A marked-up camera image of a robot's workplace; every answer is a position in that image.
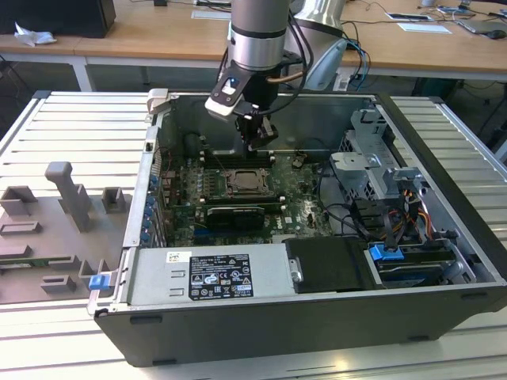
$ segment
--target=power supply label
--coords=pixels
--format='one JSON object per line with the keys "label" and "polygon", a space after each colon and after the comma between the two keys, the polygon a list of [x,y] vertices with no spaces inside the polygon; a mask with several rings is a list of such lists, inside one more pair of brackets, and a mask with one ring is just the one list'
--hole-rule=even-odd
{"label": "power supply label", "polygon": [[192,256],[189,281],[193,301],[254,296],[248,255]]}

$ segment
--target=table leg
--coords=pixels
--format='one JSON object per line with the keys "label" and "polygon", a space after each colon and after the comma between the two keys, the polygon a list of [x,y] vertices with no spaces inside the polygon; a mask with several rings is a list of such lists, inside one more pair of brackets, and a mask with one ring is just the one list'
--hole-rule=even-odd
{"label": "table leg", "polygon": [[143,80],[143,84],[148,86],[151,83],[148,68],[146,66],[141,66],[139,69],[141,72],[141,79]]}
{"label": "table leg", "polygon": [[72,63],[74,73],[78,79],[81,91],[95,91],[95,83],[90,75],[89,67],[85,63]]}

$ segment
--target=motherboard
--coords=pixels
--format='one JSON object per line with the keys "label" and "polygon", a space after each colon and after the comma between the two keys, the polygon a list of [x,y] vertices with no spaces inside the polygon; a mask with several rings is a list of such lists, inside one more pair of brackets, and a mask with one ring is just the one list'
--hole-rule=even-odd
{"label": "motherboard", "polygon": [[316,195],[321,164],[305,158],[300,153],[248,161],[219,155],[171,158],[162,173],[168,245],[263,244],[332,235]]}

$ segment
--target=wooden desk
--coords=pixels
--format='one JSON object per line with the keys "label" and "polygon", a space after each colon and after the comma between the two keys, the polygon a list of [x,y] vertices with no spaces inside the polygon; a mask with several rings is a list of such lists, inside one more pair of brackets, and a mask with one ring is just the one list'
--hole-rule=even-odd
{"label": "wooden desk", "polygon": [[[421,13],[419,0],[378,0],[391,12]],[[453,0],[440,4],[457,6]],[[481,12],[498,11],[498,4],[473,3]],[[0,36],[0,54],[16,61],[69,63],[82,90],[93,89],[87,67],[93,64],[139,67],[217,67],[226,47],[227,21],[192,19],[192,6],[154,7],[150,1],[115,0],[116,22],[104,39],[57,36],[58,43],[23,46],[13,36]],[[391,21],[382,8],[358,0],[348,2],[343,21]],[[477,15],[476,19],[487,18]],[[411,77],[507,80],[507,39],[476,36],[451,22],[452,34],[405,32],[396,23],[361,24],[360,42],[372,57],[370,74]],[[351,38],[355,32],[345,25]],[[341,70],[358,64],[347,51]],[[146,82],[146,70],[143,80]]]}
{"label": "wooden desk", "polygon": [[[389,12],[421,13],[418,0],[379,0]],[[457,6],[451,0],[439,1],[439,5]],[[369,11],[363,2],[349,2],[342,20],[389,21],[382,8],[372,4]],[[471,8],[483,13],[498,12],[498,4],[471,3]],[[487,19],[478,14],[474,20]],[[507,75],[507,39],[492,40],[468,32],[451,22],[441,23],[452,34],[405,32],[397,24],[357,24],[360,42],[372,57],[372,74],[389,74],[389,71],[408,71],[410,76],[428,76],[424,71],[437,72],[440,78],[467,78],[466,74]],[[355,38],[351,25],[345,25],[350,38]]]}

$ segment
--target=blue drive latch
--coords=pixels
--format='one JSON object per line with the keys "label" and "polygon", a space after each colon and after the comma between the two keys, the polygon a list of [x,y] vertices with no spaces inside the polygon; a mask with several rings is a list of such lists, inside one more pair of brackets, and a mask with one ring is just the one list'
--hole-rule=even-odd
{"label": "blue drive latch", "polygon": [[384,244],[375,244],[370,249],[370,255],[374,261],[377,260],[403,260],[402,250],[400,248],[395,251],[387,250]]}

